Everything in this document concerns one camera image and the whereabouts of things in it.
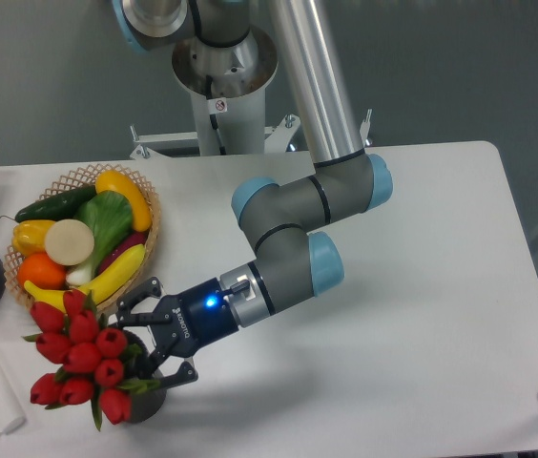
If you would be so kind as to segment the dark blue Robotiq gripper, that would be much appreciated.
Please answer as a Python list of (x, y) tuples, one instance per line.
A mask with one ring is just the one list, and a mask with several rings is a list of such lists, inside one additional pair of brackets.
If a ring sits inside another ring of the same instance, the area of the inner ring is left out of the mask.
[[(155, 349), (148, 357), (147, 373), (168, 358), (189, 358), (199, 349), (238, 331), (228, 299), (240, 291), (237, 282), (224, 289), (210, 279), (176, 295), (164, 295), (157, 277), (150, 277), (116, 301), (117, 326), (148, 327)], [(178, 370), (160, 377), (159, 388), (175, 388), (198, 380), (195, 366), (184, 361)]]

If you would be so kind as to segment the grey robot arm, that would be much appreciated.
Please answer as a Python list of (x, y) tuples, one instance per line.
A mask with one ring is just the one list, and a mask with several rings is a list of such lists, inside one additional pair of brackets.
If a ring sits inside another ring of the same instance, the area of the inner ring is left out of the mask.
[(200, 150), (258, 153), (265, 87), (278, 66), (288, 73), (314, 172), (287, 184), (254, 177), (231, 207), (255, 257), (175, 295), (156, 279), (117, 303), (120, 328), (146, 326), (153, 352), (130, 364), (152, 387), (194, 381), (202, 347), (316, 297), (344, 277), (324, 227), (387, 202), (392, 176), (370, 155), (352, 115), (321, 1), (273, 1), (274, 34), (254, 26), (246, 1), (115, 1), (125, 39), (137, 50), (173, 45), (173, 68), (192, 94)]

